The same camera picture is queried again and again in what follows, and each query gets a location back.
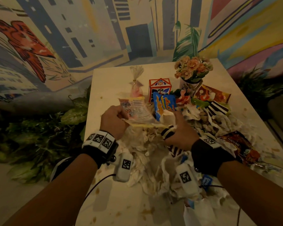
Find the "painted wall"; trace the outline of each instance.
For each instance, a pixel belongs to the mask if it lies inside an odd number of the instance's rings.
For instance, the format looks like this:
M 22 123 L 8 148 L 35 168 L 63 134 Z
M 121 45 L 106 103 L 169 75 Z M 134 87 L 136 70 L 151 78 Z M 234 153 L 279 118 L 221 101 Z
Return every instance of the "painted wall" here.
M 283 0 L 1 0 L 0 106 L 67 97 L 95 68 L 171 61 L 186 25 L 235 80 L 283 75 Z

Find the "table surface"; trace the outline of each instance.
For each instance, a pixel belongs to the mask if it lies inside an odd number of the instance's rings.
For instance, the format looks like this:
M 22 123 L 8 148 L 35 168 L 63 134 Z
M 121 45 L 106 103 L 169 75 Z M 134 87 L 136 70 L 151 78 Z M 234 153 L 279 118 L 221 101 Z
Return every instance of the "table surface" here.
M 275 140 L 259 115 L 250 105 L 236 83 L 227 73 L 218 59 L 212 59 L 214 70 L 204 79 L 205 85 L 231 93 L 229 104 L 232 113 L 242 122 L 250 122 L 256 126 L 257 134 L 263 144 L 271 149 L 279 149 L 277 155 L 283 158 L 283 149 Z M 174 77 L 174 63 L 158 63 L 143 65 L 144 73 L 138 80 L 144 84 L 142 90 L 148 94 L 149 79 L 169 78 L 172 89 L 179 87 L 179 79 Z M 111 105 L 119 105 L 118 98 L 129 97 L 133 76 L 129 66 L 101 68 L 94 70 L 90 102 L 87 116 L 85 139 L 100 127 L 100 117 Z M 113 173 L 114 166 L 104 166 L 96 174 L 96 182 Z M 283 187 L 283 180 L 275 182 Z M 182 220 L 183 206 L 170 206 L 163 197 L 151 198 L 145 195 L 140 184 L 127 187 L 126 183 L 114 182 L 108 178 L 98 185 L 83 204 L 76 225 L 184 225 Z M 215 211 L 215 225 L 236 225 L 237 210 L 222 207 Z M 240 226 L 255 225 L 249 217 L 241 212 Z

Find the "hand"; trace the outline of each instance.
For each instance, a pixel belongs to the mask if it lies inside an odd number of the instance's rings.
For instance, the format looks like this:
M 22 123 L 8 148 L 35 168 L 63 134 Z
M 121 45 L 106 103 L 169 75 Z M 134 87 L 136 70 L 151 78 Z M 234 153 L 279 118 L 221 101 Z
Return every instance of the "hand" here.
M 101 117 L 100 130 L 109 132 L 115 140 L 119 140 L 129 126 L 129 124 L 121 118 L 129 118 L 124 108 L 121 105 L 111 106 Z
M 175 134 L 165 140 L 165 143 L 170 146 L 179 147 L 185 151 L 190 151 L 192 145 L 199 139 L 197 132 L 185 121 L 183 115 L 176 111 L 174 112 L 176 118 L 177 129 Z

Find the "decorative box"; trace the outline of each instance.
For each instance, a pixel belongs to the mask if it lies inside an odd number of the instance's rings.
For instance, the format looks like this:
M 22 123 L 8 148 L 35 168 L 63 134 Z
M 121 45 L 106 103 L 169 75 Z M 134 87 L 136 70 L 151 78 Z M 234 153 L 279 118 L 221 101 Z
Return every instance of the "decorative box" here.
M 153 92 L 160 94 L 169 94 L 171 92 L 171 82 L 168 78 L 150 79 L 149 80 L 149 102 L 154 102 Z

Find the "flower bouquet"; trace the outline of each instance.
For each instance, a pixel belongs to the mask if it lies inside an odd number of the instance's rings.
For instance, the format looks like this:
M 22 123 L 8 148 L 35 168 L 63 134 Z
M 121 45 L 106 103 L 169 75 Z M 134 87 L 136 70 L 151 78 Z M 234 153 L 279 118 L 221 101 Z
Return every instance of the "flower bouquet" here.
M 202 83 L 202 78 L 213 70 L 213 65 L 209 59 L 183 57 L 174 66 L 176 78 L 180 79 L 180 88 L 186 90 L 191 96 L 195 93 L 198 86 Z

